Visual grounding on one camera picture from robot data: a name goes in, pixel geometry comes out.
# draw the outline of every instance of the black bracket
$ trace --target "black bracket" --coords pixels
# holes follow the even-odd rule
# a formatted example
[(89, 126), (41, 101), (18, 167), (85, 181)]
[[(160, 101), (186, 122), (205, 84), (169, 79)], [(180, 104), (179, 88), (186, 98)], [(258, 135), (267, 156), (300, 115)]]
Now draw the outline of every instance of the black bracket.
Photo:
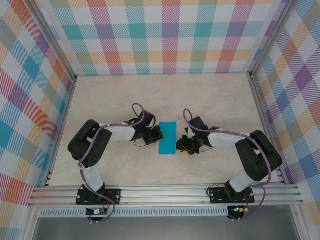
[(242, 219), (245, 216), (245, 211), (239, 211), (241, 206), (228, 206), (228, 219)]
[(248, 187), (236, 196), (234, 200), (230, 200), (225, 192), (225, 187), (210, 187), (207, 191), (211, 204), (252, 204), (255, 202), (255, 196), (252, 188)]
[[(115, 205), (120, 204), (121, 189), (105, 189), (105, 185), (97, 191), (99, 194), (111, 199)], [(79, 190), (75, 201), (76, 205), (109, 205), (108, 202), (102, 197), (97, 196), (84, 185)]]
[[(204, 122), (199, 116), (190, 120), (189, 124), (191, 124), (192, 126), (200, 130), (217, 130), (218, 129), (218, 127), (215, 127), (215, 126), (209, 129), (208, 126), (204, 124)], [(184, 130), (186, 133), (188, 133), (189, 127), (185, 128)], [(193, 128), (191, 128), (191, 131), (195, 135), (191, 138), (188, 138), (187, 135), (183, 135), (182, 138), (180, 138), (176, 143), (176, 146), (175, 146), (176, 150), (179, 150), (181, 153), (187, 153), (189, 155), (193, 155), (193, 154), (199, 154), (200, 148), (202, 146), (207, 146), (209, 148), (213, 147), (211, 146), (208, 140), (208, 136), (210, 134), (209, 132), (202, 132), (202, 131), (195, 130)]]
[[(133, 118), (129, 120), (127, 123), (136, 124), (143, 117), (143, 112), (140, 113), (138, 118)], [(148, 112), (144, 111), (144, 118), (141, 123), (134, 126), (135, 134), (131, 141), (135, 141), (137, 139), (143, 139), (144, 143), (148, 146), (150, 144), (154, 144), (162, 139), (164, 139), (164, 135), (161, 132), (160, 126), (156, 124), (156, 117)]]
[(106, 207), (105, 209), (102, 208), (96, 208), (96, 207), (91, 207), (91, 208), (87, 208), (85, 210), (85, 215), (87, 216), (91, 216), (91, 220), (92, 221), (101, 221), (102, 219), (105, 218), (105, 216), (109, 215), (109, 208)]

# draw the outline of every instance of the colorful checkered wall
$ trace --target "colorful checkered wall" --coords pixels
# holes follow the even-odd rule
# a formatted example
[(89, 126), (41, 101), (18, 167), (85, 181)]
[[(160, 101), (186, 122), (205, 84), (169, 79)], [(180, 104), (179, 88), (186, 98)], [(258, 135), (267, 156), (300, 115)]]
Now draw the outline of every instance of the colorful checkered wall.
[(281, 3), (280, 3), (278, 9), (276, 10), (276, 12), (275, 12), (275, 14), (274, 14), (274, 16), (273, 16), (273, 18), (272, 18), (272, 21), (271, 21), (268, 29), (266, 30), (266, 32), (265, 32), (265, 34), (264, 34), (264, 36), (263, 36), (262, 41), (260, 42), (260, 45), (259, 45), (258, 50), (255, 52), (254, 58), (253, 58), (253, 60), (252, 60), (252, 62), (251, 62), (251, 64), (250, 64), (250, 67), (249, 67), (249, 69), (248, 69), (248, 72), (252, 72), (252, 70), (253, 70), (253, 68), (254, 68), (257, 60), (258, 60), (258, 57), (260, 56), (261, 51), (264, 49), (264, 47), (265, 47), (265, 45), (266, 45), (266, 43), (267, 43), (267, 41), (268, 41), (268, 39), (269, 39), (270, 34), (271, 34), (272, 31), (274, 30), (274, 28), (275, 28), (275, 26), (276, 26), (276, 22), (278, 21), (278, 19), (279, 19), (281, 13), (282, 13), (282, 11), (283, 11), (283, 9), (284, 9), (287, 1), (288, 1), (288, 0), (281, 0)]
[(99, 75), (247, 72), (281, 1), (37, 2), (75, 71)]
[(15, 240), (56, 144), (72, 81), (23, 0), (0, 1), (0, 239)]
[(256, 76), (291, 184), (320, 236), (320, 1), (300, 0)]

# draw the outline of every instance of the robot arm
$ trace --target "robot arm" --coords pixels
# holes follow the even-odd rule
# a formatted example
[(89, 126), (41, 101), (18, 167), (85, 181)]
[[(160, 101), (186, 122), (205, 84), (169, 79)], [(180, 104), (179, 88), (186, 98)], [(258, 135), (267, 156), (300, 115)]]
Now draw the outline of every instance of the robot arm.
[[(231, 202), (241, 196), (254, 182), (260, 182), (268, 176), (268, 168), (261, 152), (247, 138), (240, 135), (224, 134), (223, 129), (218, 127), (209, 129), (200, 117), (192, 119), (189, 124), (199, 130), (212, 130), (212, 132), (202, 132), (192, 128), (191, 131), (194, 135), (188, 137), (187, 135), (190, 136), (190, 129), (186, 128), (185, 130), (188, 134), (182, 136), (177, 142), (177, 150), (193, 155), (195, 153), (199, 154), (202, 146), (207, 146), (211, 148), (227, 148), (238, 152), (243, 170), (236, 177), (227, 181), (224, 189)], [(282, 158), (263, 132), (256, 130), (246, 135), (255, 140), (261, 147), (270, 164), (271, 171), (282, 165)]]
[[(142, 113), (138, 118), (131, 119), (128, 122), (122, 123), (123, 125), (131, 125), (138, 123), (142, 119)], [(85, 160), (82, 162), (82, 174), (86, 180), (87, 185), (95, 192), (102, 192), (105, 189), (105, 184), (102, 180), (99, 161), (105, 152), (109, 142), (117, 141), (135, 141), (143, 139), (146, 145), (156, 143), (163, 139), (164, 136), (160, 131), (160, 127), (156, 124), (156, 117), (150, 112), (145, 111), (143, 121), (135, 126), (109, 126), (104, 128), (98, 134), (92, 149)], [(72, 157), (79, 161), (87, 152), (91, 141), (97, 130), (102, 124), (94, 120), (88, 120), (80, 131), (75, 135), (68, 145), (68, 150)]]

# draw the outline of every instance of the blue cloth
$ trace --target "blue cloth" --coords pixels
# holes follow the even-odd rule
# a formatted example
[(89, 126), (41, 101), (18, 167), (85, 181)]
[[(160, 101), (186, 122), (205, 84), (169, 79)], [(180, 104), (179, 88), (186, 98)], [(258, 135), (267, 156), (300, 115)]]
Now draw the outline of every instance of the blue cloth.
[(160, 155), (176, 154), (177, 143), (177, 123), (174, 122), (160, 122), (160, 130), (163, 133), (163, 140), (159, 142)]

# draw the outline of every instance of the purple cable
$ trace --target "purple cable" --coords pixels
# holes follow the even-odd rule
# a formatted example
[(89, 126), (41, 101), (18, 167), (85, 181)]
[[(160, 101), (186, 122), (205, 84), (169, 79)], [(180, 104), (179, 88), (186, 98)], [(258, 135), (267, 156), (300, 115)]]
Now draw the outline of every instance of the purple cable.
[(134, 104), (132, 104), (132, 110), (133, 110), (133, 112), (134, 112), (134, 114), (135, 114), (136, 116), (138, 116), (138, 114), (137, 114), (137, 112), (136, 112), (136, 110), (135, 110), (135, 105), (139, 106), (139, 107), (142, 109), (142, 118), (140, 119), (140, 121), (138, 121), (138, 122), (136, 122), (136, 123), (134, 123), (134, 124), (127, 124), (127, 125), (125, 125), (125, 124), (121, 124), (121, 123), (115, 123), (115, 124), (107, 124), (107, 125), (104, 125), (104, 126), (100, 127), (100, 128), (96, 131), (96, 133), (95, 133), (95, 135), (94, 135), (94, 137), (93, 137), (93, 139), (92, 139), (92, 142), (91, 142), (88, 150), (86, 151), (86, 153), (84, 154), (84, 156), (81, 158), (81, 160), (78, 162), (78, 166), (79, 166), (79, 168), (80, 168), (80, 174), (81, 174), (82, 180), (84, 181), (84, 185), (85, 185), (92, 193), (94, 193), (95, 195), (99, 196), (100, 198), (103, 198), (103, 199), (107, 200), (108, 202), (110, 202), (110, 203), (113, 205), (112, 212), (111, 212), (108, 216), (104, 217), (104, 218), (103, 218), (102, 220), (100, 220), (100, 221), (93, 221), (93, 220), (91, 219), (91, 215), (90, 215), (90, 216), (89, 216), (89, 220), (91, 221), (91, 223), (98, 224), (98, 223), (103, 223), (103, 222), (105, 222), (106, 220), (108, 220), (108, 219), (111, 217), (111, 215), (114, 214), (114, 212), (115, 212), (115, 210), (116, 210), (116, 205), (115, 205), (115, 203), (114, 203), (110, 198), (108, 198), (108, 197), (106, 197), (106, 196), (103, 196), (103, 195), (97, 193), (95, 190), (93, 190), (93, 189), (87, 184), (87, 180), (86, 180), (86, 178), (85, 178), (84, 171), (83, 171), (84, 165), (83, 165), (82, 163), (83, 163), (84, 160), (87, 158), (87, 156), (89, 155), (90, 151), (92, 150), (92, 147), (93, 147), (93, 145), (94, 145), (94, 143), (95, 143), (95, 141), (96, 141), (99, 133), (102, 131), (102, 129), (105, 129), (105, 128), (108, 128), (108, 127), (134, 127), (134, 126), (137, 126), (137, 125), (139, 125), (140, 123), (142, 123), (142, 121), (143, 121), (144, 118), (145, 118), (145, 109), (144, 109), (144, 107), (143, 107), (141, 104), (139, 104), (139, 103), (134, 103)]
[[(264, 161), (265, 161), (265, 164), (266, 164), (266, 167), (268, 169), (268, 179), (266, 182), (263, 182), (263, 183), (258, 183), (258, 184), (255, 184), (255, 185), (252, 185), (251, 187), (252, 188), (263, 188), (263, 197), (262, 197), (262, 200), (260, 202), (260, 204), (258, 205), (258, 207), (255, 209), (255, 211), (253, 213), (256, 213), (258, 208), (261, 207), (261, 205), (263, 204), (263, 202), (265, 201), (265, 198), (266, 198), (266, 189), (263, 187), (265, 185), (267, 185), (268, 183), (270, 183), (271, 181), (271, 174), (272, 174), (272, 171), (271, 171), (271, 166), (270, 166), (270, 163), (268, 161), (268, 158), (265, 154), (265, 152), (263, 151), (263, 149), (259, 146), (259, 144), (257, 143), (256, 140), (252, 139), (251, 137), (249, 137), (248, 135), (245, 135), (245, 134), (242, 134), (242, 133), (235, 133), (235, 132), (231, 132), (231, 131), (219, 131), (219, 130), (203, 130), (203, 129), (199, 129), (199, 128), (196, 128), (194, 126), (192, 126), (189, 121), (187, 120), (187, 117), (186, 117), (186, 112), (188, 112), (190, 114), (190, 117), (191, 119), (193, 119), (193, 116), (192, 116), (192, 113), (191, 111), (186, 108), (185, 110), (183, 110), (183, 118), (184, 120), (186, 121), (186, 123), (188, 124), (188, 126), (196, 131), (199, 131), (199, 132), (204, 132), (204, 133), (218, 133), (218, 134), (228, 134), (228, 135), (232, 135), (232, 136), (240, 136), (240, 137), (244, 137), (248, 140), (250, 140), (255, 146), (256, 148), (260, 151)], [(243, 217), (242, 219), (247, 219), (249, 216), (253, 215), (253, 213), (251, 213), (250, 215), (247, 215), (245, 217)]]

